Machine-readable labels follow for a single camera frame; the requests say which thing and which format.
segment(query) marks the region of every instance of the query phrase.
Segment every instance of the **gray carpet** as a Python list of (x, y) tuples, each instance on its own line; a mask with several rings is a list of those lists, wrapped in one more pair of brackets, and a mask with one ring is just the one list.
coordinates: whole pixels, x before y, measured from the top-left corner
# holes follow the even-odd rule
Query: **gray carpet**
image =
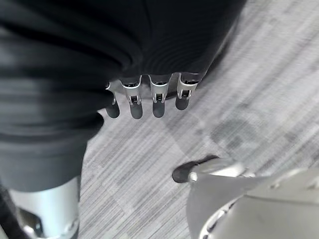
[(106, 124), (86, 154), (80, 238), (188, 239), (189, 188), (170, 175), (208, 154), (258, 174), (316, 166), (318, 12), (317, 0), (250, 0), (228, 54), (183, 112), (168, 101), (156, 119), (144, 100), (134, 120), (117, 94), (120, 117), (102, 112)]

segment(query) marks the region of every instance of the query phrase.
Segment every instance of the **black fabric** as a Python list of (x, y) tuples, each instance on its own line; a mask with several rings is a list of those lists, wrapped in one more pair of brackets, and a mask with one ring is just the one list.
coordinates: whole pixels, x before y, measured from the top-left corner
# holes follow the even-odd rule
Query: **black fabric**
[(81, 173), (127, 72), (207, 70), (244, 0), (0, 0), (0, 178), (39, 191)]

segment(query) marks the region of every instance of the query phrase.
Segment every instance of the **silver metal part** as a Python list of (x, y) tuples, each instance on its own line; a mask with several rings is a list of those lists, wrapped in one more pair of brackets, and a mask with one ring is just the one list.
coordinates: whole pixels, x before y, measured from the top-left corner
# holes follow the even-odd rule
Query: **silver metal part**
[(255, 175), (240, 162), (231, 159), (215, 158), (195, 166), (189, 174), (190, 181), (197, 181), (199, 175), (217, 175), (227, 177), (254, 177)]
[(17, 219), (31, 239), (71, 239), (79, 227), (78, 178), (40, 192), (9, 190)]
[(111, 83), (108, 84), (108, 86), (105, 88), (105, 90), (111, 91), (113, 93), (113, 101), (112, 101), (112, 105), (116, 104), (116, 97), (115, 97), (115, 92), (113, 92), (111, 90)]
[(181, 73), (179, 73), (178, 82), (177, 82), (177, 97), (181, 99), (183, 91), (188, 91), (188, 95), (186, 97), (186, 99), (188, 100), (190, 98), (192, 92), (195, 91), (197, 85), (198, 85), (198, 83), (195, 83), (195, 84), (183, 83), (183, 81), (181, 80)]
[(166, 84), (156, 84), (152, 81), (152, 77), (149, 76), (150, 78), (150, 83), (151, 83), (151, 93), (152, 93), (152, 98), (153, 98), (153, 102), (157, 103), (157, 96), (161, 95), (161, 102), (164, 103), (166, 96), (167, 96), (167, 92), (168, 92), (168, 83)]
[(140, 90), (141, 82), (142, 82), (142, 76), (140, 76), (140, 81), (136, 86), (129, 87), (122, 84), (123, 88), (125, 89), (126, 97), (128, 98), (131, 106), (133, 105), (132, 97), (136, 97), (138, 105), (140, 105), (142, 102), (141, 90)]
[(234, 202), (261, 180), (199, 174), (196, 183), (191, 184), (186, 205), (191, 238), (206, 239), (210, 236), (228, 217)]
[[(186, 212), (192, 239), (319, 235), (319, 169), (295, 169), (270, 178), (251, 177), (247, 170), (240, 173), (243, 169), (231, 160), (213, 159), (191, 172)], [(191, 180), (194, 173), (197, 180)]]

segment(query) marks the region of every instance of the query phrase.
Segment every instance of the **black rubber foot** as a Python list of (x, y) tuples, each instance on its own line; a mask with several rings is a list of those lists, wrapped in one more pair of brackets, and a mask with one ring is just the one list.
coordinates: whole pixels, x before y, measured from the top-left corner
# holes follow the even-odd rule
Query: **black rubber foot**
[(185, 98), (180, 99), (176, 97), (176, 101), (175, 101), (176, 108), (178, 108), (180, 111), (183, 111), (187, 108), (188, 102), (189, 100)]
[(120, 108), (118, 105), (118, 102), (116, 101), (114, 105), (110, 105), (105, 108), (106, 113), (108, 113), (108, 116), (111, 118), (117, 118), (120, 115)]
[(153, 115), (156, 118), (161, 118), (165, 113), (165, 103), (157, 101), (157, 103), (153, 102)]
[(133, 105), (131, 106), (131, 115), (133, 118), (135, 118), (136, 120), (142, 118), (143, 116), (143, 108), (142, 108), (142, 103), (140, 103), (139, 105), (136, 102), (133, 102)]
[(208, 155), (205, 158), (197, 161), (190, 161), (174, 169), (172, 173), (172, 178), (176, 183), (186, 183), (188, 182), (188, 175), (192, 168), (201, 163), (210, 161), (212, 159), (218, 158), (216, 155)]

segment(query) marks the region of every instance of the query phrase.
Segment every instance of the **robotic leg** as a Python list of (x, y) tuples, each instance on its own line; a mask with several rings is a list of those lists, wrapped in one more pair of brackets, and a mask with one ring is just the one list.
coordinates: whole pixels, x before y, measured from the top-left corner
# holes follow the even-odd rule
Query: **robotic leg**
[[(190, 165), (186, 212), (192, 239), (318, 236), (319, 169), (254, 177), (240, 163), (227, 159)], [(174, 179), (181, 170), (187, 175), (182, 166), (175, 170)]]

